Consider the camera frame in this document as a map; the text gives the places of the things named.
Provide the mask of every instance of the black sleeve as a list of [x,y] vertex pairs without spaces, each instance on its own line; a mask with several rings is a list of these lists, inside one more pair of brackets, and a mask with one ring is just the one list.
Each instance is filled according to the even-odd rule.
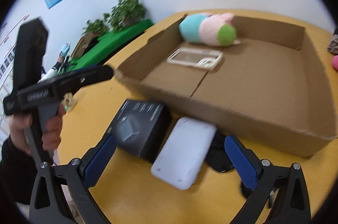
[[10,137],[5,140],[2,146],[0,179],[14,201],[30,203],[36,175],[33,158],[18,150]]
[[61,63],[60,62],[56,62],[56,64],[53,66],[56,70],[59,70],[61,67]]
[[5,187],[6,185],[0,183],[0,222],[4,224],[29,224]]

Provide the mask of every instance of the potted plant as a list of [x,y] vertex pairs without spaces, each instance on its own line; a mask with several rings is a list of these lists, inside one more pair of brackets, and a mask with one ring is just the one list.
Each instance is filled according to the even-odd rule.
[[103,14],[104,18],[102,20],[96,19],[94,22],[91,22],[90,20],[87,21],[87,26],[84,27],[84,32],[82,35],[88,34],[88,33],[94,33],[96,37],[99,37],[107,32],[109,32],[109,27],[107,25],[107,21],[110,17],[108,13]]
[[115,32],[132,26],[146,15],[145,7],[139,0],[119,0],[112,8],[109,23]]

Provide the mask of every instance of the blue gripper pad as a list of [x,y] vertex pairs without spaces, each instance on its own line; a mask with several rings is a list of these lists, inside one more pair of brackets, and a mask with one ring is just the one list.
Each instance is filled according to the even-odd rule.
[[255,190],[258,184],[257,171],[231,135],[225,138],[224,148],[244,186]]
[[93,156],[90,163],[83,170],[83,185],[85,188],[94,187],[103,173],[116,149],[115,135],[111,134]]

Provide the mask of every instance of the green plush ball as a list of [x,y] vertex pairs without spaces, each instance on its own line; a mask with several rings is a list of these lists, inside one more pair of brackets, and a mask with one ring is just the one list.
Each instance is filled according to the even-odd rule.
[[237,38],[236,28],[234,28],[232,25],[229,24],[222,25],[217,34],[219,44],[225,47],[232,45],[236,40],[236,38]]

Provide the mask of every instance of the open cardboard box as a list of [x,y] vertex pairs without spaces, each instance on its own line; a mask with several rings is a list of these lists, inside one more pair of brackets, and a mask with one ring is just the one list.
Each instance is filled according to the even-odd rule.
[[85,36],[81,37],[77,42],[72,54],[70,55],[73,59],[79,59],[82,57],[86,48],[91,44],[91,42],[98,36],[96,33],[88,33]]
[[336,111],[325,69],[302,26],[236,16],[242,43],[211,48],[224,60],[213,71],[166,62],[184,42],[179,24],[148,40],[116,70],[128,88],[226,133],[310,156],[336,138]]

